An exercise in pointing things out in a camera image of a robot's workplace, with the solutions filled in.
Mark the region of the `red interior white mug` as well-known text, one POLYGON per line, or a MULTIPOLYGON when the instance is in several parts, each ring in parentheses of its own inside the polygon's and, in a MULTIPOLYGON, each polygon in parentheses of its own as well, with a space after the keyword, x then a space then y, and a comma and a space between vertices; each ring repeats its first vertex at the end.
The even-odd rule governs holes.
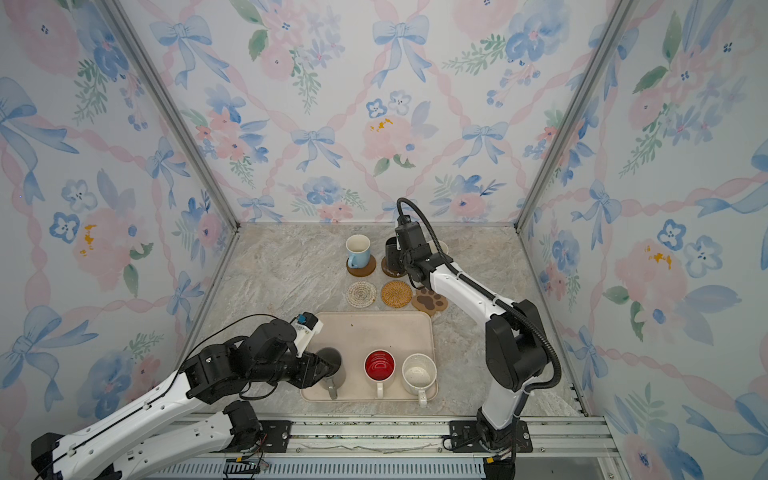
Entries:
POLYGON ((396 368, 394 356, 386 350, 375 350, 366 356, 364 372, 375 389, 376 399, 385 398, 387 388, 395 379, 396 368))

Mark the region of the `black mug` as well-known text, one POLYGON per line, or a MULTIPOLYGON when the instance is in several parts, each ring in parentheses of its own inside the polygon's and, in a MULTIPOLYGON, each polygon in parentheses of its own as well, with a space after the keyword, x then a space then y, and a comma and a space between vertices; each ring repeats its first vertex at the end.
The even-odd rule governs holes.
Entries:
POLYGON ((401 260, 401 251, 396 237, 390 237, 385 243, 385 259, 389 268, 393 271, 404 272, 401 260))

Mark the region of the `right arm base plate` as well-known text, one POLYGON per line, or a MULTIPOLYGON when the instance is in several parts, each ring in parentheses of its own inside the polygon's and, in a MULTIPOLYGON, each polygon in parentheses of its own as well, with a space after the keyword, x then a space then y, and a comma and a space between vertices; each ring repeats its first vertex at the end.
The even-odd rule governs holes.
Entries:
POLYGON ((449 434, 443 438, 443 449, 454 453, 501 454, 514 448, 516 453, 531 453, 533 444, 528 425, 522 420, 501 430, 482 421, 450 421, 449 434))

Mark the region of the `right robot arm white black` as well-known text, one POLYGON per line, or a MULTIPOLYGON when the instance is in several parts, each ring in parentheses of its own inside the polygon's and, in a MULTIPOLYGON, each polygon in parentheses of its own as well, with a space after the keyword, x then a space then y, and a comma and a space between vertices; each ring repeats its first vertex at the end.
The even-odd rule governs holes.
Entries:
POLYGON ((528 300, 514 302, 497 295, 427 245, 408 250, 389 245, 386 262, 413 284, 447 298, 484 329, 492 383, 477 413, 475 439, 491 452, 512 451, 531 394, 551 389, 562 379, 562 365, 537 307, 528 300))

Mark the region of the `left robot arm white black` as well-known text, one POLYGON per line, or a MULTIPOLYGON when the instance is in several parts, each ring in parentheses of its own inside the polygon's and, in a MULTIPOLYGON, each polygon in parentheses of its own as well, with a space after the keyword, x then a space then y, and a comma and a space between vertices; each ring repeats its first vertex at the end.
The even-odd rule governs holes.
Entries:
POLYGON ((241 395, 250 383, 285 382, 306 389, 333 377, 341 366, 333 349, 304 353, 281 339, 209 345, 179 372, 92 426, 35 439, 32 466, 40 479, 142 479, 202 453, 247 450, 264 434, 242 397, 184 428, 164 429, 225 397, 241 395))

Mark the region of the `grey mug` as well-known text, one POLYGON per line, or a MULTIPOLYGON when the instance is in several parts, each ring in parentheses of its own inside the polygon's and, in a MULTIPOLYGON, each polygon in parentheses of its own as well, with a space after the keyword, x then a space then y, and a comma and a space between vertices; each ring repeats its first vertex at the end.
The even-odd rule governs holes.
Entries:
POLYGON ((340 389, 346 381, 346 371, 341 353, 332 347, 326 347, 316 352, 317 356, 328 367, 327 374, 319 384, 325 389, 331 400, 337 400, 340 389))

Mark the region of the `matte brown wooden coaster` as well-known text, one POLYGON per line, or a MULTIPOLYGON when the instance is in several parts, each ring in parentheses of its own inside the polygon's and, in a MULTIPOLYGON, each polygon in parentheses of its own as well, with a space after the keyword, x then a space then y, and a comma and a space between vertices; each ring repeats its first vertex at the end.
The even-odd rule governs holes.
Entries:
POLYGON ((369 257, 368 263, 361 268, 354 268, 349 263, 346 264, 347 272, 355 277, 367 277, 371 275, 377 266, 377 261, 374 256, 369 257))

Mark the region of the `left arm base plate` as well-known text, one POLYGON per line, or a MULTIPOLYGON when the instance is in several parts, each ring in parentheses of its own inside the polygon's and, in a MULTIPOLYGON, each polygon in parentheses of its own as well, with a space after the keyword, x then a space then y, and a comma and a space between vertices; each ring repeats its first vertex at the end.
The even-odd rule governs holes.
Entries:
POLYGON ((288 420, 255 420, 232 428, 232 439, 216 453, 286 453, 293 423, 288 420))

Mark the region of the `clear patterned glass coaster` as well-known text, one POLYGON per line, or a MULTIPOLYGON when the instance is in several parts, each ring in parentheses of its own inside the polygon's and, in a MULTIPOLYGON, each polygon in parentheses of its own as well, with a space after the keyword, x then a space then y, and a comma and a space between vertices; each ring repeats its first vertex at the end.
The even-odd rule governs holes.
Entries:
POLYGON ((346 292, 346 300, 350 306, 364 309, 371 306, 377 298, 376 287, 366 281, 358 281, 349 286, 346 292))

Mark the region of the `woven rattan round coaster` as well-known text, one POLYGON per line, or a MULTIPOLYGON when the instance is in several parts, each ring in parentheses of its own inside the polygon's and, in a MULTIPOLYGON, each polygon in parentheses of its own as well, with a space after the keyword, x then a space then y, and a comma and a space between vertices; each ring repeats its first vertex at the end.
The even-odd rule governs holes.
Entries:
POLYGON ((403 308, 411 302, 412 298, 411 286, 403 281, 390 281, 381 288, 382 302, 390 308, 403 308))

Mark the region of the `glossy brown wooden coaster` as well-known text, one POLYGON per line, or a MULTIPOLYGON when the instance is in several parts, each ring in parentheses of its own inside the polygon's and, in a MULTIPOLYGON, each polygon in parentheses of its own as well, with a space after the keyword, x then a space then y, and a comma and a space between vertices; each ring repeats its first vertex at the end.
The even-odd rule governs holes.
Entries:
POLYGON ((382 269, 382 272, 385 275, 387 275, 389 277, 392 277, 392 278, 402 278, 402 277, 406 276, 406 273, 404 273, 404 272, 397 272, 397 271, 391 270, 389 268, 385 258, 382 259, 381 269, 382 269))

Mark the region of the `white and blue mug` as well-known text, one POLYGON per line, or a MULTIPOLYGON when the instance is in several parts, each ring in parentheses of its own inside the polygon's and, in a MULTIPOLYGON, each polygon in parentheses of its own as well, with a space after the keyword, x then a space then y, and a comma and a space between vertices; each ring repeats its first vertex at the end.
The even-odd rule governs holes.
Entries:
POLYGON ((348 253, 347 263, 352 267, 361 268, 368 263, 371 241, 366 235, 355 234, 348 237, 345 246, 348 253))

